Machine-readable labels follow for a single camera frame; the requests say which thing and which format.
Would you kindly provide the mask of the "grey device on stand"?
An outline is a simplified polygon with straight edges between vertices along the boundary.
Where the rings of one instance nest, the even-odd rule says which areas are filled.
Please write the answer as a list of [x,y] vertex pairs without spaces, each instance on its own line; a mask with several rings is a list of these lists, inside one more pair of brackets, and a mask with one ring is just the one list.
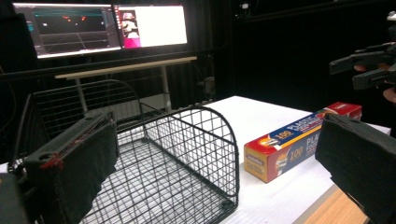
[[216,95],[216,82],[214,77],[207,77],[204,80],[205,96],[212,99]]

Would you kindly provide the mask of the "light wooden desk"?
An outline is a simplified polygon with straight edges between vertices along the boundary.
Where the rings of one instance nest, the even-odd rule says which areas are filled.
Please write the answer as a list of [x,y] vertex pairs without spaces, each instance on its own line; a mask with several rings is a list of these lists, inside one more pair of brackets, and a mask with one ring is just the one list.
[[107,75],[107,74],[131,72],[134,70],[159,68],[160,69],[160,77],[162,78],[162,83],[163,83],[164,108],[167,112],[169,112],[172,110],[172,105],[171,105],[171,99],[170,99],[166,67],[170,66],[170,65],[190,63],[192,61],[195,61],[196,59],[197,59],[196,56],[181,57],[181,58],[160,60],[160,61],[149,62],[149,63],[137,63],[137,64],[122,65],[122,66],[115,66],[115,67],[102,68],[102,69],[94,69],[91,71],[74,72],[74,73],[56,75],[55,78],[56,79],[67,79],[67,80],[72,79],[79,85],[80,79],[85,78],[85,77],[96,77],[96,76],[102,76],[102,75]]

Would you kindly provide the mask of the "wide computer monitor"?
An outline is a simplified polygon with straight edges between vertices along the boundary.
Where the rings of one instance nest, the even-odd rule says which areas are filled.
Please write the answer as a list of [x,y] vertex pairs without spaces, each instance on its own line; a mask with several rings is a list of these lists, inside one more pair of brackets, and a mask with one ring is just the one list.
[[110,4],[14,3],[13,6],[24,15],[38,59],[120,49]]

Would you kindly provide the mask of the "plastic wrap box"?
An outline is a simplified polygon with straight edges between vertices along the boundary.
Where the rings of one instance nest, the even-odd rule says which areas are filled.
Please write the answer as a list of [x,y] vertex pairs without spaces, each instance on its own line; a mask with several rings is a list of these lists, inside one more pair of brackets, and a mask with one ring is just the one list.
[[362,106],[336,102],[244,144],[245,170],[269,183],[315,154],[326,114],[360,120]]

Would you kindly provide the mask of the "black curtain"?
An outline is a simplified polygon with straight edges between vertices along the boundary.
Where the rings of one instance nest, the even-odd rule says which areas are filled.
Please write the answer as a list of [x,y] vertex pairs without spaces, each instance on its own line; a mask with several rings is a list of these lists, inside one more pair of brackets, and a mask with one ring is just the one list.
[[[184,0],[192,41],[214,68],[220,99],[232,95],[314,111],[359,104],[363,120],[396,137],[396,105],[382,88],[356,91],[355,71],[329,63],[389,41],[396,0]],[[249,9],[240,7],[249,3]]]

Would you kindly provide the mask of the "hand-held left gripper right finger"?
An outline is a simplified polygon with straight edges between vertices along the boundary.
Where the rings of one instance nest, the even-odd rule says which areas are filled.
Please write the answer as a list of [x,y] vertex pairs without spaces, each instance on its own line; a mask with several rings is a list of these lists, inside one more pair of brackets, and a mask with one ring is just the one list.
[[396,224],[396,138],[362,121],[327,114],[315,158],[372,224]]

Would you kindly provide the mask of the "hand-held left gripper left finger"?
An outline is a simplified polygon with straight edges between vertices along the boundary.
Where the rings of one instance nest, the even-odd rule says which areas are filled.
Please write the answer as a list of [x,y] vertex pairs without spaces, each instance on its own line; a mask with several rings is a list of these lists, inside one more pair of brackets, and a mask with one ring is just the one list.
[[116,171],[117,123],[111,112],[81,119],[29,155],[24,165],[42,197],[47,224],[78,224]]

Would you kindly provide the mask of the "computer monitor with white window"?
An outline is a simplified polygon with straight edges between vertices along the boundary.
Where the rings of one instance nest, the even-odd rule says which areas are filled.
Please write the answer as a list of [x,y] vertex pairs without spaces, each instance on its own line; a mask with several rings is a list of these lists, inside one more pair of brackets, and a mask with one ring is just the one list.
[[187,44],[183,6],[115,5],[123,49]]

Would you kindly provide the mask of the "black wire basket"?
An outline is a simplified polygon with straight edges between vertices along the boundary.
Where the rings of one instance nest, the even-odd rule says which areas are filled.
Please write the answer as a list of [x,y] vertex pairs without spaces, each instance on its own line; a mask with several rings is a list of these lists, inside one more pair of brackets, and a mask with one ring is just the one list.
[[24,160],[106,112],[117,123],[116,171],[78,224],[219,224],[237,208],[238,146],[227,119],[200,105],[163,112],[110,79],[27,97],[14,158],[0,175],[0,224],[47,224]]

